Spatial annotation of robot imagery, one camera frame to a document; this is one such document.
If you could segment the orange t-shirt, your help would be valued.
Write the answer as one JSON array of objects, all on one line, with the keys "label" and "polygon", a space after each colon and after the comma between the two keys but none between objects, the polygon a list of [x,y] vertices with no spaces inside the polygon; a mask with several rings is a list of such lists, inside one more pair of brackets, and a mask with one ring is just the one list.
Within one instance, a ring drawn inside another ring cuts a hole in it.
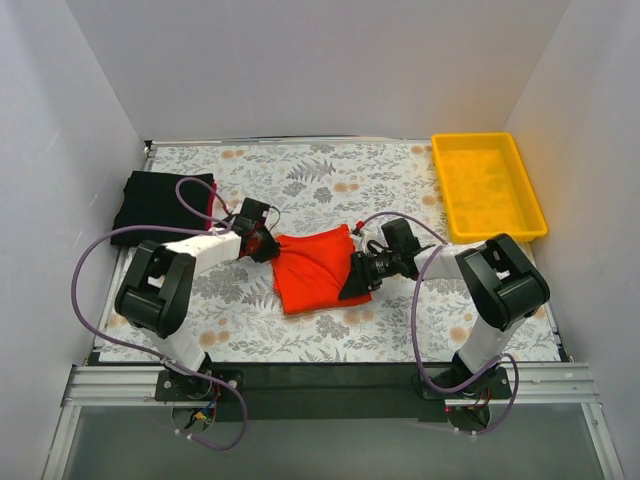
[{"label": "orange t-shirt", "polygon": [[347,225],[306,237],[280,235],[276,241],[280,254],[271,261],[274,291],[285,314],[347,308],[372,300],[369,293],[339,298],[355,252]]}]

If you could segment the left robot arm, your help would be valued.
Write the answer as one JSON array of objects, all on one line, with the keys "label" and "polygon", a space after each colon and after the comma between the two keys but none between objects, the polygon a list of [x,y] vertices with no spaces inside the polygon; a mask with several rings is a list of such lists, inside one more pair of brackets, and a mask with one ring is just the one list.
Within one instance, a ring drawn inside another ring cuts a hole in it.
[{"label": "left robot arm", "polygon": [[276,258],[280,245],[266,226],[273,209],[247,198],[240,212],[226,219],[229,227],[218,224],[177,242],[142,242],[116,295],[116,312],[142,331],[163,359],[208,374],[211,359],[186,326],[194,279],[243,257],[256,263]]}]

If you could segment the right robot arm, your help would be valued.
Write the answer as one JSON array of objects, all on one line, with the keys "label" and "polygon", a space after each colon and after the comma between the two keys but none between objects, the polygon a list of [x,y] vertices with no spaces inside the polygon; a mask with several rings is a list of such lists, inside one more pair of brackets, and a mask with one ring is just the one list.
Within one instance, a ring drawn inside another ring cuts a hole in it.
[{"label": "right robot arm", "polygon": [[[423,246],[411,229],[415,218],[399,212],[388,216],[389,222],[381,228],[385,245],[351,254],[339,298],[371,293],[394,275],[413,280],[410,334],[419,375],[437,394],[462,392],[495,370],[502,359],[512,357],[506,345],[524,321],[549,301],[549,286],[505,233],[468,245],[454,245],[437,235],[436,244]],[[435,378],[424,367],[417,328],[419,291],[429,280],[464,282],[479,314],[471,334],[455,352],[451,367]]]}]

